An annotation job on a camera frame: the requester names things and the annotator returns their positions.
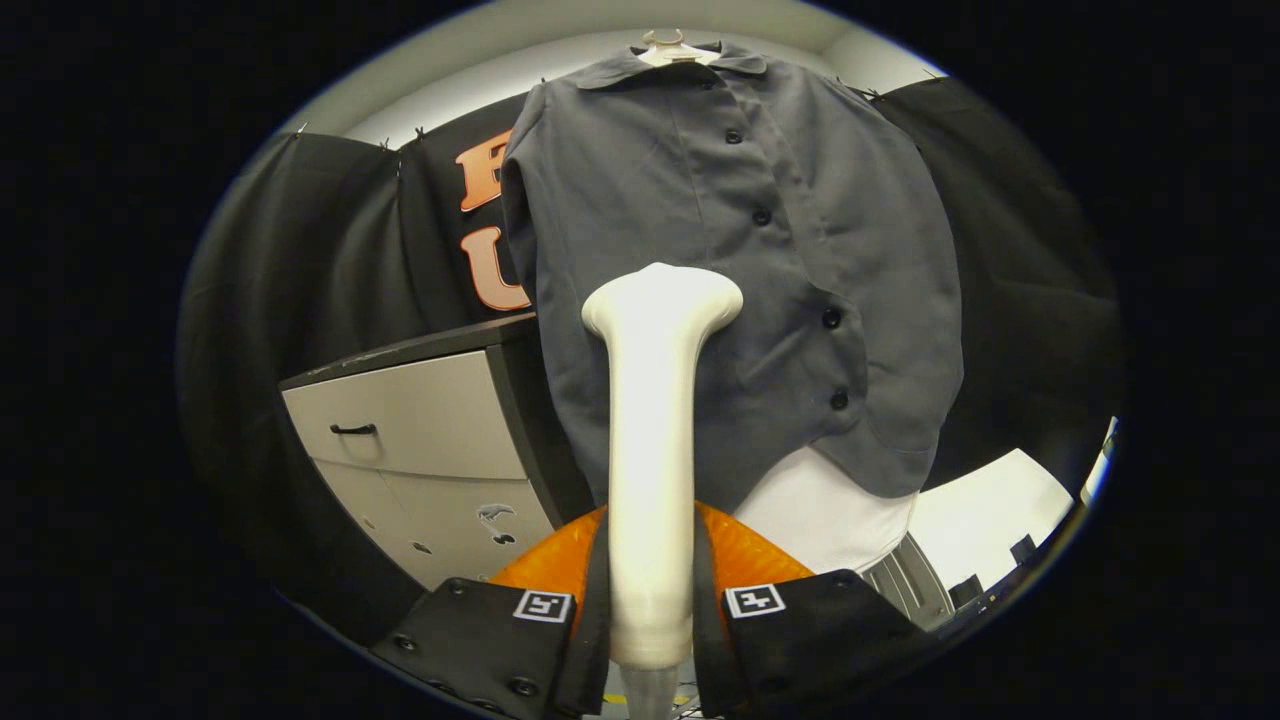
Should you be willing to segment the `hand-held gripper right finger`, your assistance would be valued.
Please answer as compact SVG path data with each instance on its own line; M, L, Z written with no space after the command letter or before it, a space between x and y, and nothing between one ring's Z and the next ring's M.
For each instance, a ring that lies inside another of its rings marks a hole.
M713 717L824 712L925 657L925 632L854 570L813 571L707 503L692 579L692 656Z

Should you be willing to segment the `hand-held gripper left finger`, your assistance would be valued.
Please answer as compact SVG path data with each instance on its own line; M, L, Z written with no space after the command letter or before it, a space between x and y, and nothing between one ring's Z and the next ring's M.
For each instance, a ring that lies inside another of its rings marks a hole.
M598 714L609 664L608 528L607 510L595 509L486 582L443 580L371 655L480 717Z

